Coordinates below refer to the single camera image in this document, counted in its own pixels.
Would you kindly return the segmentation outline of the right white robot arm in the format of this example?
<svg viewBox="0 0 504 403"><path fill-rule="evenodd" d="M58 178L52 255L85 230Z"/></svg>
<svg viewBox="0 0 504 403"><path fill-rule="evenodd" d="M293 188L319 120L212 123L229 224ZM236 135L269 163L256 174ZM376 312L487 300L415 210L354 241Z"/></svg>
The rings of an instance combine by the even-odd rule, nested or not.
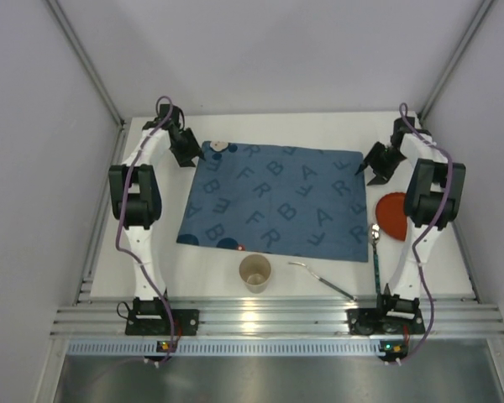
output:
<svg viewBox="0 0 504 403"><path fill-rule="evenodd" d="M414 127L415 119L394 121L389 144L375 143L358 166L359 175L370 168L370 186L385 185L400 163L412 167L403 211L407 237L402 255L387 288L403 300L415 300L423 289L423 268L441 232L458 216L466 167L453 162L429 131Z"/></svg>

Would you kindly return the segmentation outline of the beige plastic cup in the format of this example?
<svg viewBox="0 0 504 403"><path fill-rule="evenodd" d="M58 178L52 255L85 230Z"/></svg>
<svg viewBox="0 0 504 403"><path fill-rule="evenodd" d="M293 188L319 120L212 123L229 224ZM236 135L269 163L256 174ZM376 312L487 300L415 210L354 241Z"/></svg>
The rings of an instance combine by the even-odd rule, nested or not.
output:
<svg viewBox="0 0 504 403"><path fill-rule="evenodd" d="M267 288L272 275L270 261L261 254L245 257L239 265L239 276L245 287L254 294L260 294Z"/></svg>

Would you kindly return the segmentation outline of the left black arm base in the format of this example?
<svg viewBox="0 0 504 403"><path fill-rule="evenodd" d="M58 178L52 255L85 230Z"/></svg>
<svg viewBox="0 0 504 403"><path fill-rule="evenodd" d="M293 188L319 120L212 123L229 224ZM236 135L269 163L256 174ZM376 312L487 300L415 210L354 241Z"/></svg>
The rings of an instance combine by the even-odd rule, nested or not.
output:
<svg viewBox="0 0 504 403"><path fill-rule="evenodd" d="M171 309L175 336L195 336L199 327L200 311L196 309ZM170 336L170 319L164 307L161 310L133 308L125 328L127 336Z"/></svg>

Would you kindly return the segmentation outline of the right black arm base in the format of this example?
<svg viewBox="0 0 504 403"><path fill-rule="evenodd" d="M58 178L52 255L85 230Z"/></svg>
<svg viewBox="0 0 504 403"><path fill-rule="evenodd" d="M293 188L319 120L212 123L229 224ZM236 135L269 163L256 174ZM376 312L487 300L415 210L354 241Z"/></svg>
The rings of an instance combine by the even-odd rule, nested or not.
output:
<svg viewBox="0 0 504 403"><path fill-rule="evenodd" d="M416 314L396 311L382 312L377 308L353 308L346 311L349 333L356 336L423 335L425 326L420 311Z"/></svg>

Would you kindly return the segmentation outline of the blue letter-print cloth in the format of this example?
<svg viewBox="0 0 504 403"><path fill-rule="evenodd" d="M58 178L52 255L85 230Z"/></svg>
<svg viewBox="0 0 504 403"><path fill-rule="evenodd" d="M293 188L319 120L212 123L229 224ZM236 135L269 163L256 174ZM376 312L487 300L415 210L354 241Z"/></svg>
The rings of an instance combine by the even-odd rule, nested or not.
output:
<svg viewBox="0 0 504 403"><path fill-rule="evenodd" d="M359 151L205 141L176 241L364 263Z"/></svg>

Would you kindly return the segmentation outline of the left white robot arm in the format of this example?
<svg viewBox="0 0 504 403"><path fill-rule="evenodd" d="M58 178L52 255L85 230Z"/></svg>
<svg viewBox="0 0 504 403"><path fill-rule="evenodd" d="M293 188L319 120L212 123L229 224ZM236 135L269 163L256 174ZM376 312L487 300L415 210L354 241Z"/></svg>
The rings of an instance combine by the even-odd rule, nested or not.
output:
<svg viewBox="0 0 504 403"><path fill-rule="evenodd" d="M115 248L133 260L134 297L140 301L161 301L166 292L153 248L155 225L163 215L156 167L166 152L181 168L194 168L195 160L204 158L184 112L163 96L129 157L108 170L111 209L118 220Z"/></svg>

